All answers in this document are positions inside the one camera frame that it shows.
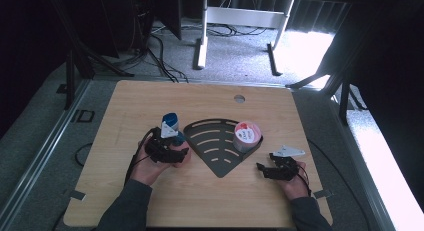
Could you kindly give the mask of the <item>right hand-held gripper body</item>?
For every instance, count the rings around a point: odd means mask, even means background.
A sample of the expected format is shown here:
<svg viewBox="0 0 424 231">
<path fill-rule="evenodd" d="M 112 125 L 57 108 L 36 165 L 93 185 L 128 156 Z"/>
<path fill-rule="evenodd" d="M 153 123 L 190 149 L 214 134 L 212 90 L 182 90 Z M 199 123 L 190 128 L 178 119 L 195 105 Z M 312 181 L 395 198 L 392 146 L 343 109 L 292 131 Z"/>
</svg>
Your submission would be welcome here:
<svg viewBox="0 0 424 231">
<path fill-rule="evenodd" d="M 276 171 L 272 174 L 278 175 L 279 180 L 290 181 L 299 172 L 299 165 L 295 157 L 304 154 L 304 150 L 283 145 L 279 150 L 270 154 L 271 160 L 276 165 Z"/>
</svg>

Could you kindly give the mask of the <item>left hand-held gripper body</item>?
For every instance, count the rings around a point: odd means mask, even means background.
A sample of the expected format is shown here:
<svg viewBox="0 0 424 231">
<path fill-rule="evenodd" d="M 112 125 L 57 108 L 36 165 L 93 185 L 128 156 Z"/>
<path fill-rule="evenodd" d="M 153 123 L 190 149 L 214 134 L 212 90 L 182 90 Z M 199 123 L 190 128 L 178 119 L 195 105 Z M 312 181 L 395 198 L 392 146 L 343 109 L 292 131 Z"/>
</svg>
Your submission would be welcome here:
<svg viewBox="0 0 424 231">
<path fill-rule="evenodd" d="M 165 163 L 164 158 L 168 156 L 179 156 L 171 151 L 170 145 L 175 140 L 175 137 L 162 138 L 161 128 L 154 127 L 151 129 L 152 137 L 145 145 L 145 151 L 154 162 Z"/>
</svg>

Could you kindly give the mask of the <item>pink pump bottle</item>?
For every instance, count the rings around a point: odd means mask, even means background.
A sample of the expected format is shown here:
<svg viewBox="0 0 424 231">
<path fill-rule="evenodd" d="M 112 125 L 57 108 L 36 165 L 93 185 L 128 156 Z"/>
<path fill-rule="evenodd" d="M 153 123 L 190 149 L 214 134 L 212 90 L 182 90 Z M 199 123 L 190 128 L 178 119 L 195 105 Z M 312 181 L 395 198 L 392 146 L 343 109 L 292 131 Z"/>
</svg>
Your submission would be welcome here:
<svg viewBox="0 0 424 231">
<path fill-rule="evenodd" d="M 186 163 L 188 163 L 191 160 L 192 149 L 190 145 L 188 144 L 188 142 L 186 141 L 186 138 L 183 133 L 181 132 L 178 133 L 178 135 L 175 137 L 175 140 L 171 144 L 171 149 L 176 151 L 187 150 L 187 153 L 183 161 L 173 164 L 175 168 L 183 167 Z"/>
</svg>

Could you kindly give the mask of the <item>white bottle with blue cap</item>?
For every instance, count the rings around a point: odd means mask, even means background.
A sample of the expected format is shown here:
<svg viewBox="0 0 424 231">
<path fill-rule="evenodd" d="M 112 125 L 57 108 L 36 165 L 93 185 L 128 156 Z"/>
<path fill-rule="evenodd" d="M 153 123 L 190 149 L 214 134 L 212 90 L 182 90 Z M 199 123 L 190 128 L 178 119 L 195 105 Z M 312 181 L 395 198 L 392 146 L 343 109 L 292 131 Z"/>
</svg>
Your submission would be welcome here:
<svg viewBox="0 0 424 231">
<path fill-rule="evenodd" d="M 162 117 L 161 137 L 170 138 L 178 135 L 179 120 L 176 113 L 167 113 Z"/>
</svg>

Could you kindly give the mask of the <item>black corner shelf rack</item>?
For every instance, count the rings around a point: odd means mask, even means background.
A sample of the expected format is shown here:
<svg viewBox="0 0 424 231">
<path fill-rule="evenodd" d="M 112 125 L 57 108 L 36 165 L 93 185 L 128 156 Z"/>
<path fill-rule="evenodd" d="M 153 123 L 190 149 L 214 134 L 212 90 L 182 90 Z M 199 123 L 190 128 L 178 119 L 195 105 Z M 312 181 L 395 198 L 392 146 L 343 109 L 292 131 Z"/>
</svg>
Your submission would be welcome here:
<svg viewBox="0 0 424 231">
<path fill-rule="evenodd" d="M 237 124 L 234 120 L 215 118 L 193 122 L 183 129 L 190 147 L 218 178 L 230 173 L 262 144 L 260 136 L 253 147 L 239 151 L 233 144 Z"/>
</svg>

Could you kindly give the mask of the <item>pink round container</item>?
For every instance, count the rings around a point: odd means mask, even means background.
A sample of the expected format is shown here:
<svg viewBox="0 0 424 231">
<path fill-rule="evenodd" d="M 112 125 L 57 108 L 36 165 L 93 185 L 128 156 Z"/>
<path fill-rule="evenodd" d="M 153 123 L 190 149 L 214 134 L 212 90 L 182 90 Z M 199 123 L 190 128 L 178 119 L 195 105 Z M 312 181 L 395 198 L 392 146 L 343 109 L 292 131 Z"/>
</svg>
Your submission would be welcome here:
<svg viewBox="0 0 424 231">
<path fill-rule="evenodd" d="M 233 146 L 237 151 L 247 153 L 259 144 L 261 137 L 261 130 L 255 123 L 242 121 L 234 128 Z"/>
</svg>

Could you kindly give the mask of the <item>person's right hand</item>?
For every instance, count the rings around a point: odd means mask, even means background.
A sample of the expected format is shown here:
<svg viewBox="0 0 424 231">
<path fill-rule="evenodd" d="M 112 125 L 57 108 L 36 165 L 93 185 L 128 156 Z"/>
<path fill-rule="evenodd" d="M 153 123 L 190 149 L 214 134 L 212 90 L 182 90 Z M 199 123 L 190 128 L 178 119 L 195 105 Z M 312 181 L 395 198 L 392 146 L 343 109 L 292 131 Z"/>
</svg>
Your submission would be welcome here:
<svg viewBox="0 0 424 231">
<path fill-rule="evenodd" d="M 288 200 L 310 196 L 307 175 L 305 174 L 306 164 L 300 161 L 298 161 L 297 164 L 300 166 L 300 168 L 298 174 L 295 177 L 293 177 L 290 181 L 277 181 L 278 185 Z"/>
</svg>

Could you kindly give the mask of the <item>person's left hand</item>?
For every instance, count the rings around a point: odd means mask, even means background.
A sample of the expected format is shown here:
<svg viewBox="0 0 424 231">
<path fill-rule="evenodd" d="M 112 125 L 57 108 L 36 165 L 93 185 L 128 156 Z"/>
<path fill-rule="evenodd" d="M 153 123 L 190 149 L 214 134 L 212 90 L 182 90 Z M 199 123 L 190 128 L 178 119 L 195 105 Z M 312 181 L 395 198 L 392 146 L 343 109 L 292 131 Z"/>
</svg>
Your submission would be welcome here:
<svg viewBox="0 0 424 231">
<path fill-rule="evenodd" d="M 145 148 L 141 147 L 136 164 L 132 168 L 130 178 L 145 185 L 151 186 L 157 178 L 169 167 L 170 163 L 154 162 L 146 154 Z"/>
</svg>

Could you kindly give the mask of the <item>black metal stand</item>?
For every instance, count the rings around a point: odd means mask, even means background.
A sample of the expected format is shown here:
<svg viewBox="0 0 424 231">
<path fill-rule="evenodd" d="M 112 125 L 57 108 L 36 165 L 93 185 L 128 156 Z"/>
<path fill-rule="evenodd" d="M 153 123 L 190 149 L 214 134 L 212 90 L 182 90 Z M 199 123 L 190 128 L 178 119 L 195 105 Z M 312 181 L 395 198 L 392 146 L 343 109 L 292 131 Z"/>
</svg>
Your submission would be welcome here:
<svg viewBox="0 0 424 231">
<path fill-rule="evenodd" d="M 133 77 L 133 74 L 119 69 L 101 55 L 91 50 L 80 40 L 62 0 L 49 0 L 49 4 L 52 6 L 59 19 L 60 27 L 64 30 L 63 38 L 69 46 L 69 51 L 66 57 L 65 110 L 68 110 L 76 100 L 75 68 L 78 68 L 83 79 L 92 79 L 95 76 L 95 71 L 90 62 L 90 58 L 99 62 L 118 76 Z"/>
<path fill-rule="evenodd" d="M 344 125 L 347 125 L 352 69 L 358 58 L 360 47 L 361 40 L 356 41 L 348 34 L 338 31 L 324 54 L 317 71 L 299 82 L 287 85 L 287 88 L 300 89 L 325 75 L 329 75 L 322 92 L 331 96 L 335 94 L 338 88 L 341 88 L 338 117 Z"/>
</svg>

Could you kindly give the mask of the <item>dark computer tower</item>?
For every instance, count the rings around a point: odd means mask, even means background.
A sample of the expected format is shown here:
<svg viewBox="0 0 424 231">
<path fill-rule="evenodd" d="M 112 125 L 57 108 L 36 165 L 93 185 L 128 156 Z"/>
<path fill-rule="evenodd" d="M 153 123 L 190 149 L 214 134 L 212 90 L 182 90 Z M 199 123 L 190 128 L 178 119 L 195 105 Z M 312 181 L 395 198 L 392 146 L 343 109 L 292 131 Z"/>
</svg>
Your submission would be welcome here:
<svg viewBox="0 0 424 231">
<path fill-rule="evenodd" d="M 153 0 L 102 0 L 118 52 L 145 53 L 152 25 Z"/>
</svg>

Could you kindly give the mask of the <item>grey metal floor rail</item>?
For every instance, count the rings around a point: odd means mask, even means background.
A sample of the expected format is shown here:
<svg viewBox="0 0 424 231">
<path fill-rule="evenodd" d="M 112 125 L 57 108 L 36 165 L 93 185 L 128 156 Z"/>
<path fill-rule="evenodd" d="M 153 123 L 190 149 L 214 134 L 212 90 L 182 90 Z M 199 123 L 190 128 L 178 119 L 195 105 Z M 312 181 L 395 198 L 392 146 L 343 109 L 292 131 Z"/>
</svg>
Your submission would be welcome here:
<svg viewBox="0 0 424 231">
<path fill-rule="evenodd" d="M 90 83 L 90 80 L 83 80 L 80 83 L 79 87 L 76 89 L 74 101 L 67 110 L 61 112 L 61 115 L 53 126 L 52 131 L 42 143 L 42 146 L 37 150 L 35 157 L 7 199 L 7 202 L 0 209 L 0 229 L 5 229 L 13 222 L 15 216 L 36 183 L 39 175 L 47 164 L 50 156 L 53 154 L 55 147 L 65 132 L 65 129 L 76 113 L 76 110 Z"/>
<path fill-rule="evenodd" d="M 396 231 L 350 127 L 339 117 L 339 107 L 339 100 L 335 95 L 332 95 L 330 97 L 330 110 L 335 115 L 336 123 L 347 145 L 347 151 L 376 223 L 380 231 Z"/>
</svg>

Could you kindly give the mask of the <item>white desk frame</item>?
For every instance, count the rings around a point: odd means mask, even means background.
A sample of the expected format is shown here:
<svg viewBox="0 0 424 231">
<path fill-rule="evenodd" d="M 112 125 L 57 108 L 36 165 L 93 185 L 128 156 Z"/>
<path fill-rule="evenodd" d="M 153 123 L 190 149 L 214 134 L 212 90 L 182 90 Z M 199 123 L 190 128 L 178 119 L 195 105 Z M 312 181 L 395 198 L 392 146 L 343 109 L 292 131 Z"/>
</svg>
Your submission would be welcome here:
<svg viewBox="0 0 424 231">
<path fill-rule="evenodd" d="M 208 0 L 202 1 L 202 36 L 199 42 L 199 52 L 196 68 L 203 69 L 206 66 L 208 49 L 207 28 L 209 24 L 224 24 L 235 26 L 248 26 L 255 28 L 276 29 L 278 31 L 275 41 L 267 44 L 267 52 L 270 60 L 271 72 L 274 76 L 280 76 L 277 70 L 274 51 L 279 45 L 286 31 L 291 10 L 295 0 L 288 0 L 287 7 L 282 12 L 249 10 L 237 8 L 212 7 Z"/>
</svg>

